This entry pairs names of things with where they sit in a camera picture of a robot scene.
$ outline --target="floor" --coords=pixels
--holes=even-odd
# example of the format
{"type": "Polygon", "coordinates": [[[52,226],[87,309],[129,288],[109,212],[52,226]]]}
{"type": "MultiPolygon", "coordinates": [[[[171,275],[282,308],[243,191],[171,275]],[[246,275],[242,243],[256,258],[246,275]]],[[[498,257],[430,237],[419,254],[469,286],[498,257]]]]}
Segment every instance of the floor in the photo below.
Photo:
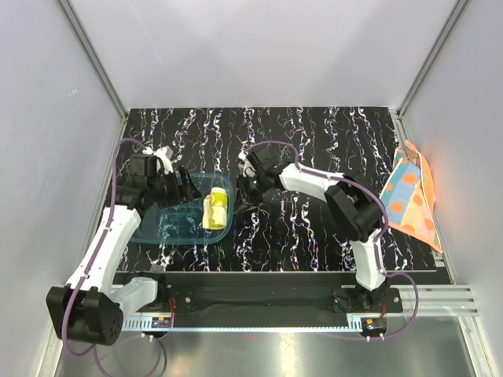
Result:
{"type": "MultiPolygon", "coordinates": [[[[404,323],[393,319],[396,328],[404,323]]],[[[454,318],[421,317],[404,335],[370,344],[349,334],[214,332],[172,333],[161,343],[163,356],[154,375],[165,377],[475,376],[454,318]]],[[[124,332],[115,346],[99,346],[98,354],[110,375],[137,377],[156,363],[158,348],[124,332]]],[[[101,373],[91,356],[72,359],[63,354],[55,376],[66,375],[101,373]]]]}
{"type": "MultiPolygon", "coordinates": [[[[293,143],[303,163],[347,174],[361,171],[380,192],[397,135],[386,108],[152,108],[131,110],[125,137],[158,148],[189,171],[238,174],[237,155],[255,142],[293,143]]],[[[119,155],[123,171],[135,147],[119,155]]],[[[220,242],[201,246],[129,243],[123,271],[347,271],[354,259],[324,203],[275,192],[258,210],[236,218],[220,242]]],[[[434,270],[431,248],[400,232],[384,236],[388,270],[434,270]]]]}

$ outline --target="gray wall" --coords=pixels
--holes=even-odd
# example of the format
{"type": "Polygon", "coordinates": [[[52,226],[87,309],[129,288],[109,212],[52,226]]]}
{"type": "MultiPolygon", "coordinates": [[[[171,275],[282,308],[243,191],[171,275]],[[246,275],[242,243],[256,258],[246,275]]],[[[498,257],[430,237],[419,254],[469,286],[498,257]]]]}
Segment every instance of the gray wall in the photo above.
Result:
{"type": "Polygon", "coordinates": [[[501,371],[502,19],[500,0],[468,6],[405,117],[433,170],[446,252],[458,281],[472,286],[501,371]]]}
{"type": "Polygon", "coordinates": [[[0,2],[0,365],[32,376],[120,130],[54,0],[0,2]]]}
{"type": "Polygon", "coordinates": [[[455,0],[72,0],[123,103],[398,106],[455,0]]]}

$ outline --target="cable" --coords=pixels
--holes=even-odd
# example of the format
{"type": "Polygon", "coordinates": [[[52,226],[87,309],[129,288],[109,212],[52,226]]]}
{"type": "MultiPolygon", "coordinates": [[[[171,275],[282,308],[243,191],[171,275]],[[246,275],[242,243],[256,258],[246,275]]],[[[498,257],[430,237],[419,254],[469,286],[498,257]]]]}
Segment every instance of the cable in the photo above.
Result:
{"type": "Polygon", "coordinates": [[[108,234],[108,230],[110,229],[110,225],[112,224],[113,220],[113,214],[114,210],[116,208],[116,193],[117,193],[117,156],[119,155],[119,149],[120,146],[124,143],[134,143],[136,145],[139,145],[142,148],[145,148],[145,146],[138,140],[135,139],[130,139],[130,138],[124,138],[117,143],[114,152],[113,152],[113,162],[112,162],[112,196],[110,199],[110,212],[108,215],[108,219],[105,225],[105,229],[103,230],[103,233],[100,236],[100,239],[98,240],[96,247],[94,248],[93,254],[91,255],[91,258],[89,262],[87,263],[86,268],[84,269],[84,276],[82,276],[79,279],[79,282],[76,284],[75,288],[73,289],[72,294],[70,295],[70,299],[68,300],[68,304],[66,305],[66,309],[64,311],[63,315],[63,323],[61,325],[61,339],[63,340],[63,348],[66,351],[66,353],[71,356],[71,357],[83,357],[87,355],[90,351],[92,351],[96,345],[91,345],[89,348],[86,350],[82,351],[81,353],[77,353],[72,348],[70,348],[70,345],[68,344],[68,322],[70,321],[70,313],[72,312],[73,305],[75,303],[75,299],[77,298],[77,294],[80,291],[80,288],[82,288],[84,281],[86,280],[86,277],[89,274],[89,271],[91,270],[94,261],[96,260],[97,253],[100,251],[101,246],[103,245],[105,241],[105,237],[108,234]]]}
{"type": "MultiPolygon", "coordinates": [[[[384,217],[383,228],[381,229],[381,231],[374,238],[374,243],[380,242],[381,236],[383,234],[385,234],[385,232],[389,229],[389,223],[390,222],[389,222],[389,217],[387,216],[386,208],[383,205],[383,202],[381,202],[380,199],[372,191],[370,191],[365,186],[362,186],[359,183],[353,182],[353,181],[351,181],[349,179],[346,179],[346,178],[325,175],[323,173],[320,173],[319,171],[311,170],[311,169],[308,169],[308,168],[302,168],[301,165],[300,165],[300,162],[299,162],[299,151],[297,151],[297,148],[294,147],[293,144],[286,143],[284,141],[260,141],[259,143],[256,143],[256,144],[253,144],[253,145],[249,146],[244,151],[246,153],[248,153],[248,152],[252,151],[253,149],[258,148],[261,145],[284,145],[285,147],[289,147],[296,154],[296,158],[295,158],[294,164],[296,165],[296,168],[299,169],[300,172],[304,172],[304,173],[313,175],[313,176],[318,177],[318,178],[326,178],[329,181],[334,180],[334,181],[340,181],[340,182],[346,183],[346,184],[348,184],[350,186],[354,186],[355,188],[361,190],[363,193],[365,193],[367,196],[369,196],[377,204],[377,206],[380,208],[380,210],[381,210],[381,212],[383,214],[383,217],[384,217]]],[[[415,322],[416,317],[417,317],[417,311],[419,310],[419,291],[417,290],[416,282],[414,281],[414,279],[412,277],[410,277],[409,274],[403,273],[403,272],[396,272],[396,273],[392,273],[392,274],[389,274],[389,275],[387,274],[386,269],[381,264],[381,257],[379,256],[379,249],[377,248],[376,244],[374,245],[374,258],[376,259],[376,263],[377,263],[377,266],[379,268],[379,271],[383,275],[385,275],[386,277],[388,277],[390,279],[392,279],[392,278],[394,278],[396,276],[403,276],[403,277],[405,277],[412,284],[412,286],[414,288],[414,294],[416,295],[416,305],[414,306],[414,311],[413,311],[412,316],[410,317],[409,322],[407,322],[406,326],[402,330],[399,330],[399,331],[395,332],[394,334],[388,335],[386,337],[387,339],[392,339],[392,338],[394,338],[396,336],[399,336],[400,334],[403,334],[415,322]]]]}
{"type": "MultiPolygon", "coordinates": [[[[151,377],[151,376],[154,374],[154,372],[156,371],[156,369],[159,367],[159,364],[160,364],[160,359],[161,359],[161,356],[162,356],[162,353],[163,353],[163,345],[162,345],[162,343],[160,342],[160,340],[159,340],[159,339],[157,339],[157,338],[155,338],[153,335],[150,335],[150,336],[149,336],[149,339],[150,339],[150,342],[151,342],[153,339],[155,339],[155,340],[156,340],[156,344],[157,344],[157,347],[158,347],[158,349],[159,349],[159,352],[158,352],[158,354],[157,354],[157,360],[156,360],[156,363],[154,364],[154,366],[153,366],[152,370],[151,370],[149,373],[147,373],[147,374],[145,375],[145,377],[151,377]]],[[[103,364],[101,364],[100,358],[99,358],[99,357],[98,357],[98,355],[97,355],[97,347],[94,347],[94,352],[93,352],[93,354],[94,354],[94,361],[96,362],[97,368],[100,370],[101,374],[102,374],[102,375],[104,375],[105,377],[113,377],[112,375],[110,375],[109,373],[107,373],[107,371],[105,370],[105,368],[103,368],[103,364]]]]}

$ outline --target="yellow object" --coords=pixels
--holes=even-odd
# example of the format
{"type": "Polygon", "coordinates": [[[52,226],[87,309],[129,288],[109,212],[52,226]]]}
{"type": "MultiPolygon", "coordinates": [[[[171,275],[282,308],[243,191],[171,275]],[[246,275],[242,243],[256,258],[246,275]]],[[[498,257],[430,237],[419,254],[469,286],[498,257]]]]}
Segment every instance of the yellow object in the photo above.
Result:
{"type": "Polygon", "coordinates": [[[227,226],[229,197],[227,191],[220,187],[211,189],[211,194],[204,198],[203,228],[223,230],[227,226]]]}

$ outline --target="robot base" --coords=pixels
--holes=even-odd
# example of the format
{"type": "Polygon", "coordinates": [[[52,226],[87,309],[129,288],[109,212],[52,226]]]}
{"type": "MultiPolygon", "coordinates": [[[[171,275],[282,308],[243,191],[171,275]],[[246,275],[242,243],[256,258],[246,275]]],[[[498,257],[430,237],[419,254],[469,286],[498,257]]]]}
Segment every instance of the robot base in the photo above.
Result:
{"type": "Polygon", "coordinates": [[[402,299],[397,288],[389,288],[386,283],[369,292],[365,288],[334,288],[332,289],[334,313],[377,313],[382,312],[386,304],[387,313],[402,313],[402,299]]]}

